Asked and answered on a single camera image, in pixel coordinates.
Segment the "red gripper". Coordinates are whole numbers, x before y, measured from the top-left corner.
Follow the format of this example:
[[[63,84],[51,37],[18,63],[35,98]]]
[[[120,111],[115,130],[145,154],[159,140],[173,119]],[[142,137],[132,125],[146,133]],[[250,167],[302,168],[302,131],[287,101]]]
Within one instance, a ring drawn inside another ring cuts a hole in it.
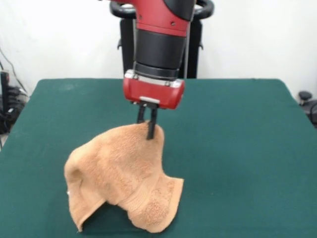
[[[124,74],[124,97],[131,102],[146,102],[157,104],[162,109],[176,109],[185,89],[185,82],[181,79],[166,81],[152,79],[137,75],[135,71],[128,70]],[[140,104],[137,123],[143,123],[146,105]],[[151,109],[151,119],[148,123],[148,139],[154,138],[157,121],[157,108]]]

